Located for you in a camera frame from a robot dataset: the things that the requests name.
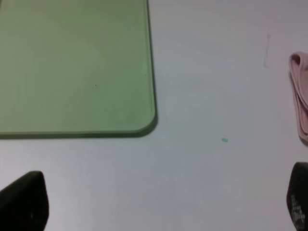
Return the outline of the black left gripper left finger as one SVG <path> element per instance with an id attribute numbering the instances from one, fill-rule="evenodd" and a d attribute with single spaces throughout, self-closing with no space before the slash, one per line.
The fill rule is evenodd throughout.
<path id="1" fill-rule="evenodd" d="M 44 175 L 30 171 L 0 191 L 2 231 L 43 231 L 49 218 Z"/>

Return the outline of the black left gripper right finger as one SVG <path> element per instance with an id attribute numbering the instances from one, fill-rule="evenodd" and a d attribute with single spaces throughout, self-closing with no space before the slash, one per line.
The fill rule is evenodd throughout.
<path id="1" fill-rule="evenodd" d="M 297 231 L 308 230 L 308 163 L 296 162 L 289 180 L 287 208 Z"/>

